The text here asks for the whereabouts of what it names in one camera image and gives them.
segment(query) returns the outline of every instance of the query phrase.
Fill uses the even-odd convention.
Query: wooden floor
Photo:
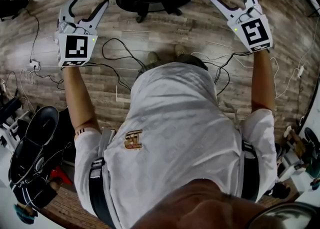
[[[51,74],[56,81],[61,79],[62,74],[59,68],[54,67],[57,65],[57,46],[52,36],[57,30],[60,7],[66,1],[36,0],[27,7],[31,14],[37,16],[40,23],[32,59],[41,62],[42,69],[38,74],[43,76]],[[73,9],[76,21],[88,17],[100,1],[80,0]],[[239,3],[239,0],[224,1]],[[285,91],[293,70],[313,43],[317,19],[307,17],[312,8],[305,0],[260,0],[260,4],[267,15],[273,35],[274,47],[270,50],[270,55],[276,58],[279,65],[275,77],[279,95]],[[174,45],[178,43],[185,45],[190,53],[201,52],[211,60],[233,52],[245,51],[242,43],[228,28],[223,15],[208,0],[192,0],[182,7],[181,11],[182,16],[168,15],[165,12],[151,13],[143,23],[137,24],[135,13],[121,10],[115,0],[110,0],[110,6],[97,28],[99,38],[91,60],[114,67],[132,85],[140,67],[131,58],[105,60],[102,56],[102,45],[110,38],[121,39],[134,56],[144,62],[147,60],[148,52],[152,51],[157,52],[162,59],[170,61],[174,55]],[[307,112],[314,93],[320,61],[318,32],[312,50],[303,58],[303,63],[306,62],[301,84],[296,77],[293,77],[287,92],[276,99],[274,118],[275,136],[278,142],[281,141],[285,128],[294,124],[296,119]],[[13,70],[18,78],[20,97],[25,96],[20,83],[21,78],[24,91],[34,108],[53,105],[62,110],[66,107],[66,98],[64,91],[57,89],[57,84],[48,78],[42,79],[37,76],[34,76],[34,84],[31,84],[24,78],[24,74],[21,75],[23,68],[32,69],[29,66],[29,59],[36,33],[37,21],[25,11],[15,20],[0,23],[0,78],[6,80],[8,73]],[[104,53],[109,58],[127,55],[124,47],[116,41],[106,45]],[[214,62],[221,65],[227,58],[225,56]],[[247,67],[253,65],[252,55],[238,59]],[[272,68],[275,73],[277,65],[274,60]],[[213,77],[216,69],[214,66],[209,66]],[[239,117],[243,119],[251,112],[252,69],[242,67],[235,59],[231,60],[225,69],[230,73],[230,85],[219,96],[220,107],[228,117],[233,118],[234,115],[222,101],[233,104],[238,108]],[[86,67],[82,68],[81,72],[100,126],[118,129],[128,113],[129,104],[116,102],[118,82],[114,72],[105,67]],[[222,72],[217,90],[220,91],[226,83],[227,75]],[[7,84],[10,92],[14,93],[16,81],[13,75]],[[121,86],[118,87],[118,93],[121,98],[130,98],[129,91]]]

